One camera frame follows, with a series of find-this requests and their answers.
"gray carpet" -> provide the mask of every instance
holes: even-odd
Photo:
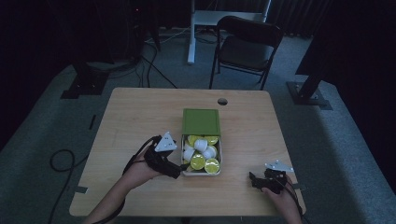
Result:
[[[210,35],[199,37],[214,40]],[[214,45],[197,42],[195,64],[187,65],[188,43],[188,38],[181,36],[162,42],[163,50],[157,54],[154,65],[178,88],[207,89]],[[319,86],[333,110],[295,105],[290,98],[286,82],[306,79],[294,73],[309,43],[310,39],[285,36],[264,88],[273,99],[297,177],[307,186],[303,192],[305,215],[314,224],[396,223],[396,197],[336,88],[324,82]],[[150,61],[153,48],[145,46],[143,55]],[[104,63],[92,65],[102,69],[111,67]],[[112,73],[102,95],[84,95],[76,100],[60,99],[76,75],[72,66],[53,79],[0,153],[1,224],[48,222],[67,179],[67,172],[58,173],[50,168],[51,155],[63,148],[74,152],[76,162],[88,155],[111,91],[116,87],[147,87],[148,70],[149,64],[143,61],[129,71]],[[258,90],[257,80],[258,77],[224,69],[216,75],[213,88]],[[154,68],[150,69],[149,84],[151,88],[174,88]],[[92,116],[96,119],[91,126]],[[53,159],[59,169],[68,167],[70,162],[71,156],[66,153]],[[79,223],[83,219],[70,216],[68,207],[84,164],[74,169],[52,223]],[[242,220],[243,223],[284,223],[278,217],[243,217]],[[150,218],[121,217],[118,221],[147,223]]]

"green box lid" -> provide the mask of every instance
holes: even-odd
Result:
[[[220,136],[219,111],[217,109],[183,110],[183,134]]]

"wooden tabletop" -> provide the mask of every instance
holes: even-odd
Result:
[[[224,98],[227,105],[219,105]],[[132,190],[121,216],[273,216],[271,201],[251,187],[248,172],[264,177],[264,164],[292,166],[271,97],[266,91],[116,88],[110,97],[70,206],[87,216],[121,177],[136,151],[154,135],[170,132],[178,150],[168,159],[180,164],[183,108],[219,110],[222,165],[213,177],[158,176]],[[294,173],[288,173],[293,183]],[[305,211],[301,192],[296,190]]]

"person's right hand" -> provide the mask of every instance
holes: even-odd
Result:
[[[286,175],[286,178],[288,179],[288,182],[291,183],[288,175]],[[290,192],[294,193],[294,189],[290,184],[286,184],[286,188],[288,188]],[[297,204],[292,198],[294,195],[291,196],[285,189],[282,189],[279,194],[273,193],[268,188],[262,188],[262,192],[271,199],[277,211],[282,215],[283,218],[286,219],[288,224],[303,223]]]

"dark background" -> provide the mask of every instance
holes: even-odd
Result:
[[[0,3],[0,100],[3,105],[0,148],[18,129],[53,77],[75,60],[71,45],[86,62],[112,63],[138,53],[140,40],[136,39],[134,26],[145,24],[147,18],[129,10],[133,9],[131,3],[144,2],[150,1],[73,0],[66,4],[58,0],[14,0]],[[204,9],[210,2],[197,1],[196,7]],[[219,1],[219,7],[256,10],[255,6],[243,2]],[[337,87],[394,190],[395,3],[388,0],[330,2],[276,1],[268,21],[276,23],[288,35],[314,35],[296,74],[322,76]],[[190,25],[190,1],[157,3],[159,26]],[[305,7],[312,10],[302,11]],[[294,18],[296,14],[300,15],[298,20]],[[127,43],[131,49],[125,52]]]

